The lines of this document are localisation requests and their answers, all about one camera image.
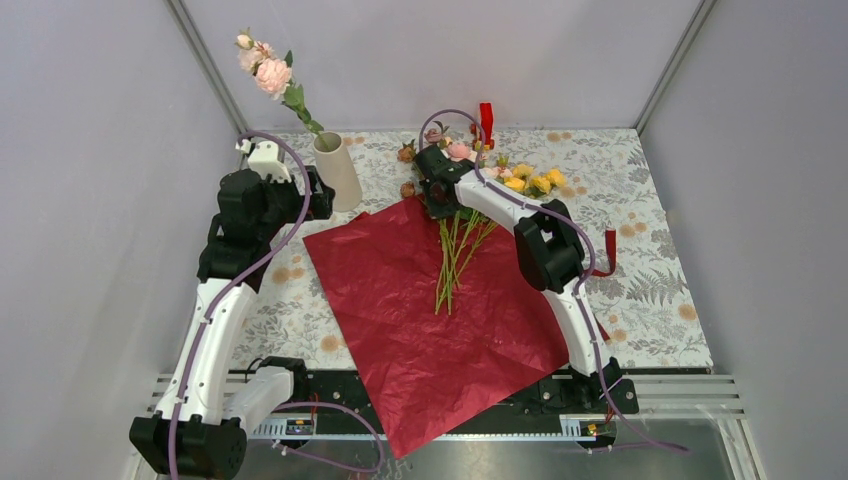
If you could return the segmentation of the red yellow toy block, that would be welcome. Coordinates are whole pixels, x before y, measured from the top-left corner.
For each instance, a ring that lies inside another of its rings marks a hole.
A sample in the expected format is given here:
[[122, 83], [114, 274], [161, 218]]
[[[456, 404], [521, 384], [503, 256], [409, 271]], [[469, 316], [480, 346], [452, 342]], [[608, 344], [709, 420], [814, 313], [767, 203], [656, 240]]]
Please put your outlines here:
[[470, 126], [470, 132], [474, 136], [474, 144], [482, 146], [485, 151], [495, 148], [493, 137], [494, 115], [490, 102], [479, 104], [479, 117], [476, 124]]

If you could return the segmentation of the pink rose stem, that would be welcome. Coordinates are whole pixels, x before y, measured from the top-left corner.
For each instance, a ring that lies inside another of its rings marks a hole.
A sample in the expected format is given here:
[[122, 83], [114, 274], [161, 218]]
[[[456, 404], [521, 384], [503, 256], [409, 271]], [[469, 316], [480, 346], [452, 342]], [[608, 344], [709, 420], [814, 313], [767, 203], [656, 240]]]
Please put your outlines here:
[[250, 28], [238, 32], [234, 45], [238, 48], [240, 69], [252, 77], [256, 87], [291, 110], [323, 150], [331, 150], [329, 142], [323, 137], [323, 125], [313, 118], [306, 106], [303, 85], [294, 77], [292, 51], [289, 50], [283, 57], [278, 56], [269, 43], [256, 39]]

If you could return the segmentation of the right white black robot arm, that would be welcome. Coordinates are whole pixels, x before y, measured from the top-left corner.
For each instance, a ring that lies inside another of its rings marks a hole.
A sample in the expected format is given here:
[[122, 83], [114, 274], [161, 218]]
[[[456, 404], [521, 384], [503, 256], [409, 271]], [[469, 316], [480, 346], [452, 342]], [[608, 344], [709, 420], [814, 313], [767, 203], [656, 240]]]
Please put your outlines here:
[[466, 207], [511, 231], [525, 281], [547, 300], [569, 351], [568, 365], [583, 378], [573, 386], [575, 402], [597, 412], [613, 398], [621, 376], [618, 361], [601, 338], [585, 296], [589, 272], [583, 268], [589, 240], [571, 220], [565, 204], [524, 197], [485, 177], [475, 163], [453, 161], [437, 146], [414, 156], [422, 175], [425, 205], [435, 219]]

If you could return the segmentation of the brown flower bouquet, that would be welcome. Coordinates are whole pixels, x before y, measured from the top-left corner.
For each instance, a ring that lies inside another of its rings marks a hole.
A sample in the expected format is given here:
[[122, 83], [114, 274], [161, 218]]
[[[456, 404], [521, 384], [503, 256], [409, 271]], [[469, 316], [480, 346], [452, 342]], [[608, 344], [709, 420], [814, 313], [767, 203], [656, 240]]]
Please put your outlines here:
[[[429, 178], [422, 167], [414, 164], [414, 157], [430, 146], [437, 147], [451, 163], [462, 160], [478, 163], [484, 176], [528, 198], [546, 197], [554, 189], [567, 185], [564, 174], [556, 168], [538, 173], [534, 167], [527, 164], [512, 165], [509, 157], [504, 154], [499, 154], [495, 164], [488, 167], [487, 155], [479, 154], [477, 149], [481, 147], [484, 151], [489, 151], [494, 145], [492, 141], [484, 144], [476, 139], [468, 145], [449, 137], [448, 125], [438, 120], [434, 124], [421, 139], [405, 142], [397, 151], [397, 159], [410, 164], [418, 176], [416, 182], [409, 181], [400, 187], [401, 196], [404, 198], [415, 196], [422, 203], [427, 202]], [[447, 216], [432, 213], [430, 217], [437, 222], [439, 245], [442, 250], [441, 267], [435, 288], [434, 312], [450, 314], [454, 310], [453, 296], [461, 286], [462, 273], [486, 237], [494, 232], [497, 224], [486, 215], [466, 206], [451, 207]]]

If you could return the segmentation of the red wrapping paper sheet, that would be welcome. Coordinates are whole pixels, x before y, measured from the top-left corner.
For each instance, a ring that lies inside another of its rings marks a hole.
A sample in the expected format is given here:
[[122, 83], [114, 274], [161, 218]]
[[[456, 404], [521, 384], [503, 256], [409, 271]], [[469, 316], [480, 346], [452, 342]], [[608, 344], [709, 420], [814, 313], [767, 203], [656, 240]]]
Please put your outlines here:
[[418, 199], [304, 243], [397, 456], [575, 356], [547, 299], [523, 278], [513, 235], [504, 228], [462, 262], [450, 311], [435, 307], [439, 228]]

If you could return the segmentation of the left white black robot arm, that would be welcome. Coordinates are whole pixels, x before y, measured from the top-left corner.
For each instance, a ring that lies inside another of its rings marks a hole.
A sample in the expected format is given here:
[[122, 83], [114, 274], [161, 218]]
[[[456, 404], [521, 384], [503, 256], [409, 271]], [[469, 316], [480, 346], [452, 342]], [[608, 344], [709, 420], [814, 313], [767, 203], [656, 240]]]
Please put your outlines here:
[[229, 361], [248, 310], [258, 297], [271, 244], [284, 226], [331, 217], [334, 190], [317, 169], [304, 169], [302, 194], [293, 180], [250, 168], [224, 176], [219, 211], [199, 257], [194, 314], [183, 351], [152, 415], [134, 418], [129, 440], [158, 474], [232, 479], [240, 470], [249, 434], [277, 405], [296, 411], [309, 401], [300, 359], [272, 357], [245, 391], [224, 398]]

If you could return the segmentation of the beige ceramic vase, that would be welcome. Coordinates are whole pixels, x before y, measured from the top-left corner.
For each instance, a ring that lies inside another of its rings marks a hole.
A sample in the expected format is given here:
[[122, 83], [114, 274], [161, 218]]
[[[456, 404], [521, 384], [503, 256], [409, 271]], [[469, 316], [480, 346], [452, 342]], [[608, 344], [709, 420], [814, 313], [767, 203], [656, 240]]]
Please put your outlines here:
[[322, 132], [313, 141], [315, 165], [323, 181], [335, 191], [333, 209], [347, 212], [362, 201], [362, 188], [352, 158], [342, 137]]

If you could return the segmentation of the red printed ribbon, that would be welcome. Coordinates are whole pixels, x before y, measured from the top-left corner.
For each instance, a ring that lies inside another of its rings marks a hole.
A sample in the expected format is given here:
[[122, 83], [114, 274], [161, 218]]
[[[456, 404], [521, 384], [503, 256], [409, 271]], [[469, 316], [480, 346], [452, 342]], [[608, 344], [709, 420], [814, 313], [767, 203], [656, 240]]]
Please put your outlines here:
[[601, 249], [594, 248], [595, 251], [595, 269], [592, 271], [593, 277], [610, 277], [616, 273], [617, 262], [617, 231], [615, 229], [607, 229], [604, 232], [604, 244]]

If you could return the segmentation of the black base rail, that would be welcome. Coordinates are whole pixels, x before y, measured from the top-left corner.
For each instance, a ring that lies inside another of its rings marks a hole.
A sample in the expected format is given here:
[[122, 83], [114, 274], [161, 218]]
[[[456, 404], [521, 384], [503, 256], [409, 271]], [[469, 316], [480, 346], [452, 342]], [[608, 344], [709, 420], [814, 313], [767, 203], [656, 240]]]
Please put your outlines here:
[[[368, 440], [371, 432], [384, 433], [376, 410], [357, 372], [352, 370], [308, 370], [301, 360], [271, 357], [256, 365], [292, 366], [295, 386], [291, 403], [306, 407], [279, 411], [264, 420], [251, 436], [255, 439], [285, 440], [303, 444], [310, 439]], [[518, 439], [566, 437], [593, 441], [612, 436], [604, 427], [619, 414], [636, 414], [639, 404], [634, 383], [624, 377], [607, 381], [604, 394], [590, 382], [568, 370], [519, 390], [441, 435], [441, 440]], [[332, 406], [314, 407], [324, 401]]]

